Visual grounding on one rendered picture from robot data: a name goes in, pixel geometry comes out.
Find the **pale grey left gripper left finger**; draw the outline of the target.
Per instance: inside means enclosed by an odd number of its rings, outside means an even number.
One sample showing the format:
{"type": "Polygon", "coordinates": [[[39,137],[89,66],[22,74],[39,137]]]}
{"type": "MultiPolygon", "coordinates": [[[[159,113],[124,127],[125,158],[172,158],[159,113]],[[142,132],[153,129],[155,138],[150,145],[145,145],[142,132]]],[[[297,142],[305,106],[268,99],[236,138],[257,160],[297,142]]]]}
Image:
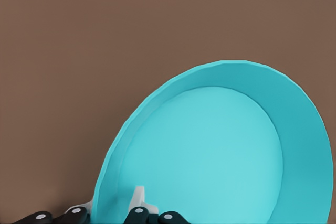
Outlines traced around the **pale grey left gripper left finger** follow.
{"type": "Polygon", "coordinates": [[[38,211],[17,220],[15,224],[90,224],[92,205],[93,200],[72,206],[58,217],[47,211],[38,211]]]}

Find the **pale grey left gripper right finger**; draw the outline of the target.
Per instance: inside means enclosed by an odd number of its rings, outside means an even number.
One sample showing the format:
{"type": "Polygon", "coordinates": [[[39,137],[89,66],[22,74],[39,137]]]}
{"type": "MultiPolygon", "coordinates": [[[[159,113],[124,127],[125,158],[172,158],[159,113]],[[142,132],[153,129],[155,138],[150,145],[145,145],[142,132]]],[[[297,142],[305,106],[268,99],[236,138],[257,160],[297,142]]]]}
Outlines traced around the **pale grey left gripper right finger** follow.
{"type": "Polygon", "coordinates": [[[144,186],[136,186],[124,224],[187,224],[176,211],[159,214],[158,207],[145,203],[144,186]]]}

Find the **blue plate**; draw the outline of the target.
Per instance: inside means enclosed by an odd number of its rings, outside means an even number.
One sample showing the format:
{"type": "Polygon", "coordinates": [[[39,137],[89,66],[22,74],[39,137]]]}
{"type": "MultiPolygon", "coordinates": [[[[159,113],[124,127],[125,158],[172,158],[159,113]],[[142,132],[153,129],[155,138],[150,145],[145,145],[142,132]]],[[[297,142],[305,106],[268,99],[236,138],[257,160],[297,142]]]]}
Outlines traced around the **blue plate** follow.
{"type": "Polygon", "coordinates": [[[283,73],[217,61],[166,82],[107,152],[95,224],[122,224],[136,186],[192,224],[326,224],[333,160],[323,120],[283,73]]]}

